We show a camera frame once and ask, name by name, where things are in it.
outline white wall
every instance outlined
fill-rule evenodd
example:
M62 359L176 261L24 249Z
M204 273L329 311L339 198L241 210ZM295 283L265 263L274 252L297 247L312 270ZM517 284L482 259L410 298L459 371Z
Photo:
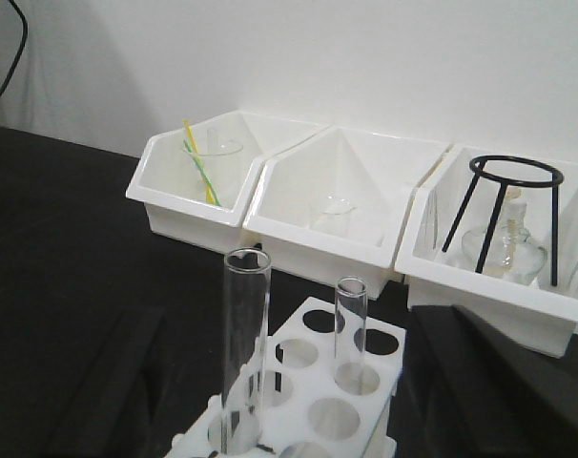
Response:
M0 124L138 156L241 108L578 160L578 0L19 0ZM0 0L0 81L19 41Z

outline white plastic bin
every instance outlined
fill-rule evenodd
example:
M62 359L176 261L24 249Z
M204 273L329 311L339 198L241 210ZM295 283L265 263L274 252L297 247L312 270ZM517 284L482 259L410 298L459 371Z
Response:
M266 163L244 227L260 234L275 268L329 285L356 275L377 298L392 278L411 194L447 147L327 129ZM322 198L335 199L333 209L349 202L348 221L313 220Z
M192 126L204 170L221 206L186 153L184 129L152 137L126 196L142 201L153 232L221 253L249 242L242 222L267 157L320 131L313 123L231 112ZM210 139L217 137L216 155Z
M465 146L453 148L416 193L395 267L410 276L408 305L462 304L516 342L560 357L570 336L578 332L578 164L537 158L565 176L559 188L557 286L550 285L549 188L522 188L527 201L525 227L548 252L547 264L531 285L477 274L462 253L464 232L488 224L499 189L499 184L493 181L479 180L447 253L442 252L450 225L473 177L469 160L492 154L499 153ZM523 169L521 173L538 172Z

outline black tabletop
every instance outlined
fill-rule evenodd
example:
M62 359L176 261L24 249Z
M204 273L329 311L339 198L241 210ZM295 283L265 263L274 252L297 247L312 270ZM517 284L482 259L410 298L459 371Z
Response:
M37 456L127 308L161 308L168 327L172 377L146 456L163 456L219 392L222 256L150 231L124 197L136 164L0 128L0 456ZM333 295L273 271L270 332L307 297ZM405 304L390 282L370 315L404 326Z

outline metal ring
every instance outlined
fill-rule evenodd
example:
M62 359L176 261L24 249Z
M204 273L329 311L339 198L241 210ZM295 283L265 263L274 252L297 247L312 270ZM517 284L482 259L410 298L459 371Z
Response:
M552 174L552 179L549 181L528 181L522 179L514 179L507 177L500 177L490 172L485 172L484 167L490 160L506 161L506 162L519 162L521 164L531 165L537 167L538 169L545 170ZM527 159L525 157L517 156L477 156L469 161L469 168L478 177L484 177L491 179L492 181L497 181L502 184L520 186L523 188L551 188L560 185L564 180L565 176L563 173L555 167L549 164L539 162L534 159Z

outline black surface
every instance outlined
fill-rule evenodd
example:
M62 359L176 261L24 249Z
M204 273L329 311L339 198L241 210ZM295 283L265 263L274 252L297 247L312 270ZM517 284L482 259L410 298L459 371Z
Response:
M532 446L469 335L445 306L418 306L405 343L403 382L440 458L531 457ZM401 455L410 456L400 444Z
M44 447L45 458L143 456L138 450L146 444L147 431L168 380L163 352L155 344L163 341L162 320L158 308L121 312L57 421ZM77 329L63 327L59 333L62 336L77 332L83 325ZM72 359L69 364L80 361ZM124 410L130 411L132 418L122 418ZM134 439L136 431L142 436L139 441Z
M540 456L578 458L578 378L538 358L473 312L458 307L501 389Z
M0 128L0 456L37 456L125 309L161 308L168 328L171 380L145 456L163 456L220 391L222 256L150 231L143 205L124 197L136 163ZM334 300L273 271L270 332L309 296ZM370 315L402 326L405 301L389 283ZM67 326L92 331L72 341Z

